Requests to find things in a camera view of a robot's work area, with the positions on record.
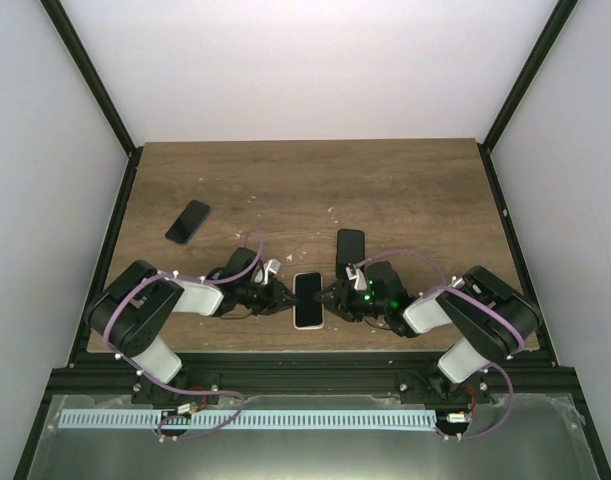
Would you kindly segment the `black phone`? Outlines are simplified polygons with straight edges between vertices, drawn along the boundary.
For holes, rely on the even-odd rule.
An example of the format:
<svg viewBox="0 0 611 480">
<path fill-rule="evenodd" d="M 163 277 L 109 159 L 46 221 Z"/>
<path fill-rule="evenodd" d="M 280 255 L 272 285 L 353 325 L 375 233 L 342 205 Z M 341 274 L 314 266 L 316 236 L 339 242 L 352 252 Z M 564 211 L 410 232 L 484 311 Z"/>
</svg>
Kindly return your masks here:
<svg viewBox="0 0 611 480">
<path fill-rule="evenodd" d="M 346 268 L 365 259 L 365 233 L 362 230 L 340 229 L 337 232 L 335 275 L 346 279 Z"/>
</svg>

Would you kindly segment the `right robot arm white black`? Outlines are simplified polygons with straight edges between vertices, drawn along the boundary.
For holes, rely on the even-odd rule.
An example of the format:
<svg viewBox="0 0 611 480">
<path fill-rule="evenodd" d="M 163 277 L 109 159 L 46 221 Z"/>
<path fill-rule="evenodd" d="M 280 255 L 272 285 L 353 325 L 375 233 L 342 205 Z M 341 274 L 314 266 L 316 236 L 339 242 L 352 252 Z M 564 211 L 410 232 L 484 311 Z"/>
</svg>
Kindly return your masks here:
<svg viewBox="0 0 611 480">
<path fill-rule="evenodd" d="M 388 261 L 348 265 L 343 279 L 314 300 L 348 322 L 383 319 L 399 337 L 416 338 L 453 325 L 461 338 L 429 370 L 426 383 L 443 403 L 457 399 L 475 373 L 525 349 L 543 322 L 540 309 L 483 266 L 416 296 Z"/>
</svg>

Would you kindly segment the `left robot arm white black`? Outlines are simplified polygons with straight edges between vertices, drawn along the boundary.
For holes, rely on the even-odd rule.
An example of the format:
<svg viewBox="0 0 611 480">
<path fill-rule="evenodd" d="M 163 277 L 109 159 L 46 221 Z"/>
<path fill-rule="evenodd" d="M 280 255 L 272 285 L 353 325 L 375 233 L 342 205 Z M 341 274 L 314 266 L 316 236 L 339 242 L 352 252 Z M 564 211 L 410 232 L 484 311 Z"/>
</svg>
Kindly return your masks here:
<svg viewBox="0 0 611 480">
<path fill-rule="evenodd" d="M 242 306 L 268 316 L 297 304 L 277 278 L 280 262 L 237 248 L 227 264 L 203 277 L 162 272 L 144 260 L 133 262 L 86 308 L 83 319 L 119 356 L 155 378 L 154 391 L 166 403 L 189 392 L 182 361 L 160 336 L 173 313 L 221 318 Z"/>
</svg>

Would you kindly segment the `dark blue phone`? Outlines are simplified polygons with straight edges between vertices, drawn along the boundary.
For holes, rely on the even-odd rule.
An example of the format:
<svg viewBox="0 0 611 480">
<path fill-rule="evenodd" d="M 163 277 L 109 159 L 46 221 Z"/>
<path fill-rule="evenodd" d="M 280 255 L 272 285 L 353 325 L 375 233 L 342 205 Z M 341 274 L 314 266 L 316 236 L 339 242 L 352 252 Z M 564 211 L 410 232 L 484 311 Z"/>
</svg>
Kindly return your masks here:
<svg viewBox="0 0 611 480">
<path fill-rule="evenodd" d="M 211 213 L 211 206 L 191 200 L 165 233 L 165 238 L 177 245 L 186 245 Z"/>
</svg>

